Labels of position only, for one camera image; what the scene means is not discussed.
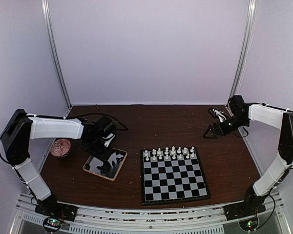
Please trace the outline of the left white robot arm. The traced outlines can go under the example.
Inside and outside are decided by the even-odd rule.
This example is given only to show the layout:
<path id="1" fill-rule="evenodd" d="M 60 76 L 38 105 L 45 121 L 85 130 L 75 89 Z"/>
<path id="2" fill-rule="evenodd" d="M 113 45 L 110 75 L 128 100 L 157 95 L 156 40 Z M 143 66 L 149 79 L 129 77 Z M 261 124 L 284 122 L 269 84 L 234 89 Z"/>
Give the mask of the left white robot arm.
<path id="1" fill-rule="evenodd" d="M 11 165 L 24 180 L 41 208 L 49 216 L 57 216 L 61 209 L 52 199 L 52 192 L 30 159 L 29 142 L 40 138 L 81 140 L 90 154 L 102 156 L 116 136 L 117 127 L 108 115 L 89 121 L 84 115 L 75 118 L 29 114 L 17 109 L 0 135 L 1 159 Z"/>

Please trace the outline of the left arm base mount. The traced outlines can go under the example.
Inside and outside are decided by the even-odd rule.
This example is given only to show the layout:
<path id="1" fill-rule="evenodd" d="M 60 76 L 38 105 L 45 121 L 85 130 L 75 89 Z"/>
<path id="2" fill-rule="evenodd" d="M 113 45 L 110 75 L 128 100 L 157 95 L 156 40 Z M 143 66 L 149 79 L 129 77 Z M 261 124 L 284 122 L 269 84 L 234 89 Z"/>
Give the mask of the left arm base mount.
<path id="1" fill-rule="evenodd" d="M 55 211 L 48 211 L 42 205 L 36 205 L 35 212 L 46 216 L 42 227 L 48 233 L 55 233 L 61 229 L 67 221 L 74 221 L 78 208 L 73 205 L 57 203 Z"/>

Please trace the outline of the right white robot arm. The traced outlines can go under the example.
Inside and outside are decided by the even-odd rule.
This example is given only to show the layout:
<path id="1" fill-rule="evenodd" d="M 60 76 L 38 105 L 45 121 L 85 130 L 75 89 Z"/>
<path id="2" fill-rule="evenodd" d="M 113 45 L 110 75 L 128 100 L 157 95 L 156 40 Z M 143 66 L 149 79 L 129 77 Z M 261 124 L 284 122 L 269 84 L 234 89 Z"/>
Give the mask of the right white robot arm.
<path id="1" fill-rule="evenodd" d="M 252 128 L 252 133 L 260 127 L 264 129 L 256 134 L 259 139 L 252 140 L 260 146 L 268 143 L 266 151 L 276 154 L 263 175 L 247 189 L 241 203 L 241 212 L 251 215 L 293 169 L 293 111 L 265 103 L 245 102 L 241 95 L 230 97 L 227 107 L 230 116 L 214 107 L 209 108 L 208 113 L 215 122 L 207 127 L 203 138 L 224 137 L 253 123 L 255 128 Z"/>

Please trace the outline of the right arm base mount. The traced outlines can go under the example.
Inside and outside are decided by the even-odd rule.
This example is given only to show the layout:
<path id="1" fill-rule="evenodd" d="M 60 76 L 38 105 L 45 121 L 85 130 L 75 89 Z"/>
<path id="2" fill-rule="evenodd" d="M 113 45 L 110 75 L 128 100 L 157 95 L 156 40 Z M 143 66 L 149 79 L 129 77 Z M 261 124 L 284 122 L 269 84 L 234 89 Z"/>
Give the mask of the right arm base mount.
<path id="1" fill-rule="evenodd" d="M 243 211 L 243 202 L 229 204 L 223 207 L 227 221 L 236 220 L 244 231 L 255 231 L 259 227 L 258 214 L 266 210 L 264 205 L 254 211 Z"/>

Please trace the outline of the black grey chessboard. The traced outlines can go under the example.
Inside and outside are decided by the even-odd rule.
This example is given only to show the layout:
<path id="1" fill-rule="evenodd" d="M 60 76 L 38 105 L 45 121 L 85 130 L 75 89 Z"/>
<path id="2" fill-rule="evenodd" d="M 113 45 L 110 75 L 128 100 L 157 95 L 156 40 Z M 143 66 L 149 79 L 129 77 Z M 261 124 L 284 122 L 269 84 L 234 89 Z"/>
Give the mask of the black grey chessboard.
<path id="1" fill-rule="evenodd" d="M 210 199 L 196 147 L 144 149 L 140 157 L 143 205 Z"/>

